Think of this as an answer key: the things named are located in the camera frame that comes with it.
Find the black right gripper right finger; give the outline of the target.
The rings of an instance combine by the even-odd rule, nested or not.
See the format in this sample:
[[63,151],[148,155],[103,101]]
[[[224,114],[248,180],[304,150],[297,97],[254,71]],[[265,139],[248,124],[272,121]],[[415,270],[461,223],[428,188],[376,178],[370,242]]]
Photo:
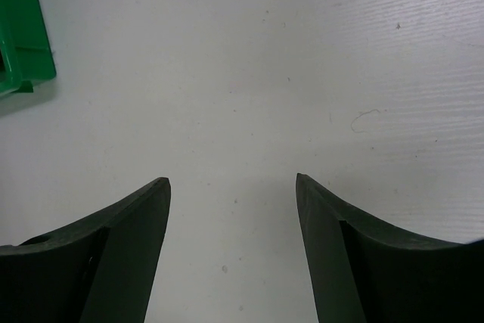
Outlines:
[[481,322],[483,242],[404,230],[296,177],[296,203],[321,322]]

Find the green plastic bin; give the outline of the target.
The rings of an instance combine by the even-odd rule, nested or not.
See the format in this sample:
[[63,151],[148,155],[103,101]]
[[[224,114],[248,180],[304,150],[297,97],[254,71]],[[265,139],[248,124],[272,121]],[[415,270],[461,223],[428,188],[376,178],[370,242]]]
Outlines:
[[1,96],[57,75],[39,0],[1,0]]

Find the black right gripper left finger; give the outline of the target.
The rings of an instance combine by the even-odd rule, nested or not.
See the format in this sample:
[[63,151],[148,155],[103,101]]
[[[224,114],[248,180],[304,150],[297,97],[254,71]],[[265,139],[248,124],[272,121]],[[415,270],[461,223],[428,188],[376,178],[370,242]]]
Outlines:
[[158,178],[20,245],[1,247],[3,322],[143,322],[171,199]]

